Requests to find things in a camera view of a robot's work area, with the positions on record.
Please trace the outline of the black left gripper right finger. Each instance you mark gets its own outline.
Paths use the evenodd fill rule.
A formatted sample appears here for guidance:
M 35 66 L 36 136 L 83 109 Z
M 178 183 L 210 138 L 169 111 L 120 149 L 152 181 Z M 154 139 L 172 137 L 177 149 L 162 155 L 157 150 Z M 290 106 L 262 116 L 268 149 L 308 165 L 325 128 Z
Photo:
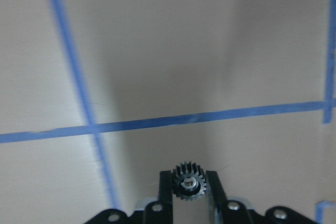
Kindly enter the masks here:
M 210 223 L 223 223 L 223 208 L 227 205 L 227 196 L 224 192 L 218 173 L 206 171 L 208 215 Z

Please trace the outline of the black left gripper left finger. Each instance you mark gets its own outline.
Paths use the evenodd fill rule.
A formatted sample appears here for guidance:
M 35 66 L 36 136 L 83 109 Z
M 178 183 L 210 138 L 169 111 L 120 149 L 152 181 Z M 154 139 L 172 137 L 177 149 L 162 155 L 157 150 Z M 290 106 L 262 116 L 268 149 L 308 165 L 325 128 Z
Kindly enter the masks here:
M 159 223 L 173 223 L 172 173 L 170 170 L 160 172 L 159 202 L 163 209 L 159 212 Z

